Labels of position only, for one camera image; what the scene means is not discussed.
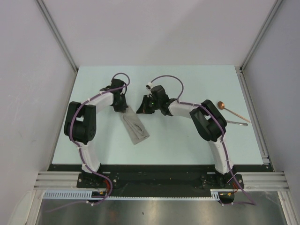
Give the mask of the grey cloth napkin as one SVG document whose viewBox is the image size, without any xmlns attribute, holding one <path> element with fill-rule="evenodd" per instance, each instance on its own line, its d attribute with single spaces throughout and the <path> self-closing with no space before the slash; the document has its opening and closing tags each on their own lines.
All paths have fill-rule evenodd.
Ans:
<svg viewBox="0 0 300 225">
<path fill-rule="evenodd" d="M 125 112 L 121 113 L 121 121 L 123 122 L 133 145 L 149 138 L 150 134 L 130 106 L 128 106 Z"/>
</svg>

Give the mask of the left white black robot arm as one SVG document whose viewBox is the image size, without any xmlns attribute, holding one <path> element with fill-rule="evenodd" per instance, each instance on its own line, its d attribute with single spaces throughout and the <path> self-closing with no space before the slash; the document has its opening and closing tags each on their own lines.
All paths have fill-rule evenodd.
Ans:
<svg viewBox="0 0 300 225">
<path fill-rule="evenodd" d="M 108 106 L 117 113 L 124 113 L 128 105 L 125 94 L 128 84 L 113 78 L 111 84 L 102 88 L 99 93 L 85 102 L 72 101 L 68 105 L 64 125 L 64 134 L 76 145 L 82 170 L 89 173 L 87 182 L 97 188 L 103 184 L 104 178 L 98 173 L 99 162 L 91 143 L 97 131 L 97 113 Z"/>
</svg>

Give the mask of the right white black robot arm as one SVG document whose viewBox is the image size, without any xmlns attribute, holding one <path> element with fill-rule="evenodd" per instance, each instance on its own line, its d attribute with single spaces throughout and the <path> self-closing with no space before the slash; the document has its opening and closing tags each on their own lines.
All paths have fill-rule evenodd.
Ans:
<svg viewBox="0 0 300 225">
<path fill-rule="evenodd" d="M 164 116 L 191 119 L 200 137 L 210 145 L 217 172 L 217 184 L 221 188 L 227 188 L 234 182 L 236 186 L 242 188 L 242 180 L 236 178 L 234 165 L 225 145 L 227 122 L 214 104 L 210 100 L 205 100 L 201 104 L 192 104 L 169 98 L 161 85 L 153 86 L 149 83 L 146 88 L 150 93 L 143 96 L 137 113 L 153 114 L 156 110 L 160 110 Z"/>
</svg>

